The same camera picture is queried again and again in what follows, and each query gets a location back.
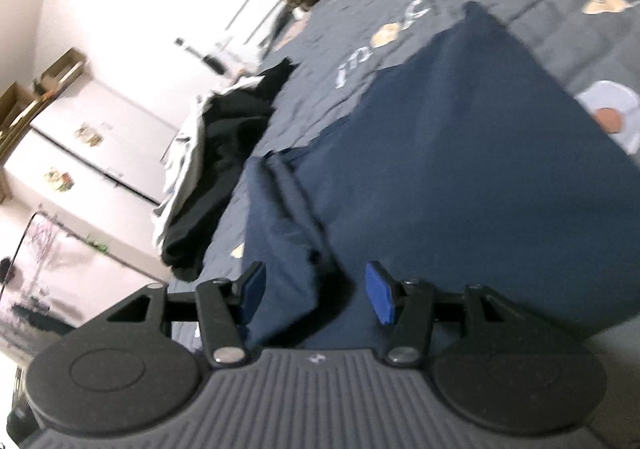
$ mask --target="white dresser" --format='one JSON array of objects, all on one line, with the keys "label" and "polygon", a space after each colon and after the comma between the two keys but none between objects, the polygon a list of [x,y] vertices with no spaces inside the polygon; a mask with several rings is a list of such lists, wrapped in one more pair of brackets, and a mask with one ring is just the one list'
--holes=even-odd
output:
[{"label": "white dresser", "polygon": [[[78,139],[82,125],[94,128],[102,141],[90,146]],[[176,133],[83,75],[34,119],[5,171],[15,198],[57,214],[76,233],[167,280],[170,270],[152,246],[151,211],[162,201],[162,157]],[[56,191],[44,179],[52,168],[70,175],[70,190]]]}]

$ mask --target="bed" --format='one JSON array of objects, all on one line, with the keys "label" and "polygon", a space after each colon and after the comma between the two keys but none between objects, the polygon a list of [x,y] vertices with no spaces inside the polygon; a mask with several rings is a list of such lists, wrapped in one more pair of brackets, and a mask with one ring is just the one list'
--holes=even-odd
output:
[{"label": "bed", "polygon": [[[265,60],[265,66],[272,66],[290,57],[300,66],[276,99],[270,127],[254,155],[306,145],[357,105],[376,71],[404,63],[435,34],[459,21],[469,1],[321,0],[287,29]],[[568,93],[578,95],[601,80],[640,93],[640,0],[475,1],[504,22]],[[640,164],[637,147],[629,146],[628,153]],[[171,291],[239,275],[248,203],[243,177],[200,278],[194,283],[174,281]],[[627,323],[597,342],[609,352],[622,350],[631,356],[638,350],[629,347],[628,336],[638,330],[640,326]],[[200,346],[193,323],[176,325],[174,338],[190,349]],[[631,440],[628,434],[620,437],[621,444]]]}]

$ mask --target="quilted bedspread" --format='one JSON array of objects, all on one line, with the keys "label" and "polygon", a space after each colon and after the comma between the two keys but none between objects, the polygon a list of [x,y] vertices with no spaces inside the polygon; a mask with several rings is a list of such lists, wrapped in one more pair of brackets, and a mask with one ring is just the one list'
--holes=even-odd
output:
[{"label": "quilted bedspread", "polygon": [[[276,99],[270,127],[254,155],[306,145],[357,105],[376,71],[404,63],[436,33],[459,21],[469,1],[322,0],[288,29],[266,59],[265,66],[271,66],[288,56],[300,66]],[[640,93],[640,0],[475,1],[507,25],[571,95],[601,80],[615,82],[611,86],[630,93],[631,100]],[[616,95],[612,97],[601,107],[615,107]],[[629,111],[628,101],[621,111]],[[625,132],[629,142],[621,146],[640,163],[640,129]],[[200,279],[174,281],[171,291],[239,275],[248,204],[243,177],[212,239]],[[174,338],[190,349],[200,346],[193,323],[175,325]]]}]

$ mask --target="navy blue fabric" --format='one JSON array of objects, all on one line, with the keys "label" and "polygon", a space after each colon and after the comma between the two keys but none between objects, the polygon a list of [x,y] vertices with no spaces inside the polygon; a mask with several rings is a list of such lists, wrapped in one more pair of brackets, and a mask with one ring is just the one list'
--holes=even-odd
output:
[{"label": "navy blue fabric", "polygon": [[247,168],[256,343],[383,346],[373,259],[442,291],[492,286],[578,335],[640,311],[640,172],[479,5],[308,146]]}]

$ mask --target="dark blue cloth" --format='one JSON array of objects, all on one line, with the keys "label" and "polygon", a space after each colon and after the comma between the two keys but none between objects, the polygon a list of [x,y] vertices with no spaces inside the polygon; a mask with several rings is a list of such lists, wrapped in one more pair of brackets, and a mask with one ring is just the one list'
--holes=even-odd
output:
[{"label": "dark blue cloth", "polygon": [[383,346],[373,259],[442,291],[492,286],[580,336],[640,311],[640,172],[479,5],[247,174],[256,343]]}]

